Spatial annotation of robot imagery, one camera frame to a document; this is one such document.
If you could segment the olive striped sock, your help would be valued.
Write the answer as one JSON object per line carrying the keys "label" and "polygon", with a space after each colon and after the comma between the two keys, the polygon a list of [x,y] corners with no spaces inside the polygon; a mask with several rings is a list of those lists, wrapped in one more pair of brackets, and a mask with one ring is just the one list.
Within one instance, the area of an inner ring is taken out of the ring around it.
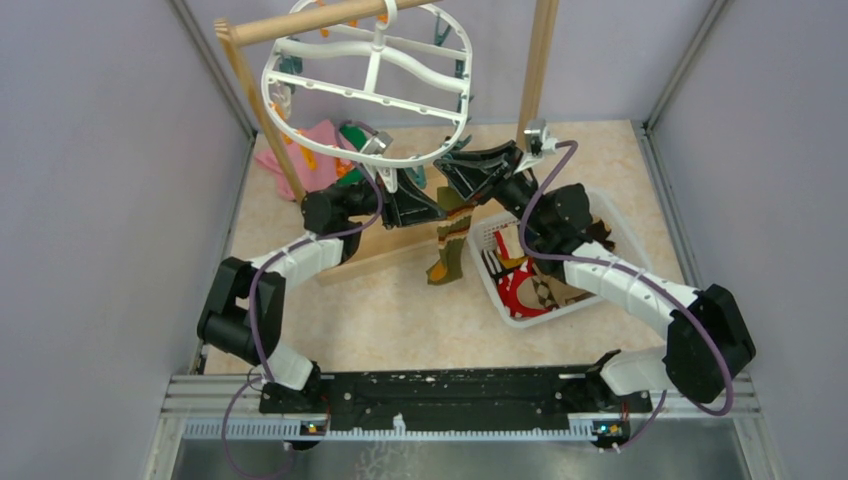
{"label": "olive striped sock", "polygon": [[438,187],[436,190],[437,205],[444,211],[444,219],[453,221],[455,218],[471,216],[475,209],[472,203],[467,202],[462,196],[449,186]]}
{"label": "olive striped sock", "polygon": [[472,207],[459,208],[437,226],[438,260],[426,272],[429,285],[441,286],[463,277],[461,257],[472,216]]}

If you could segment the white oval clip hanger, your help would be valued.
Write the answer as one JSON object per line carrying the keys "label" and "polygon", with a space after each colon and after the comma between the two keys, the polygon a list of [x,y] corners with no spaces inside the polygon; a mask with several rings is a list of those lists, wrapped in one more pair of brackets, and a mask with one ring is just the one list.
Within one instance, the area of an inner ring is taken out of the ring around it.
{"label": "white oval clip hanger", "polygon": [[[350,38],[346,41],[310,44],[297,40],[292,34],[278,36],[263,70],[262,96],[270,120],[286,138],[314,152],[345,158],[363,166],[374,178],[382,180],[388,192],[394,193],[397,189],[398,173],[407,173],[410,169],[434,162],[448,154],[460,140],[469,121],[473,49],[471,40],[461,24],[453,16],[428,2],[419,7],[433,15],[437,22],[445,22],[447,27],[444,32],[455,33],[461,40],[461,47],[452,49],[442,46],[439,42],[424,43],[390,36],[387,31],[397,18],[400,4],[396,1],[384,1],[382,5],[387,8],[387,12],[378,17],[371,30],[354,27],[349,21],[336,22],[325,27],[329,31],[348,35]],[[282,63],[289,59],[327,60],[351,56],[367,60],[365,79],[360,87],[342,86],[312,79],[300,73],[288,73],[282,66]],[[450,110],[378,92],[377,83],[383,65],[396,66],[427,85],[455,94],[457,106]],[[453,132],[435,150],[408,158],[390,158],[385,153],[381,157],[363,155],[360,153],[362,148],[359,151],[351,151],[333,144],[319,143],[299,133],[289,122],[295,87],[443,119],[453,125]]]}

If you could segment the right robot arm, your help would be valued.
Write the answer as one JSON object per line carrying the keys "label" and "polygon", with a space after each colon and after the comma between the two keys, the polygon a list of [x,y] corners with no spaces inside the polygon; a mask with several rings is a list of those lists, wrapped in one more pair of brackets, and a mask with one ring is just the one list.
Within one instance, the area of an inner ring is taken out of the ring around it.
{"label": "right robot arm", "polygon": [[727,414],[733,381],[753,360],[756,348],[733,294],[663,279],[617,257],[586,233],[590,202],[581,184],[550,189],[578,150],[575,140],[557,142],[565,151],[538,181],[522,167],[514,142],[489,151],[460,153],[435,167],[473,204],[497,201],[519,221],[522,250],[547,275],[624,309],[651,327],[663,347],[612,354],[586,385],[589,404],[612,412],[627,395],[675,389],[700,410]]}

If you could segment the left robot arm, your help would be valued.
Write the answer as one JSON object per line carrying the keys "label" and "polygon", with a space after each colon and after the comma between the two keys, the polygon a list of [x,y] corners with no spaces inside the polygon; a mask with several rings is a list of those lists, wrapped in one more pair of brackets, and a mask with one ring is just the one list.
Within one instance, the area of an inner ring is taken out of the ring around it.
{"label": "left robot arm", "polygon": [[300,204],[305,233],[252,260],[224,259],[218,266],[196,333],[205,344],[260,368],[283,386],[283,401],[297,413],[319,404],[318,367],[281,339],[288,293],[357,252],[375,222],[401,228],[446,218],[446,211],[400,173],[395,192],[370,176],[308,193]]}

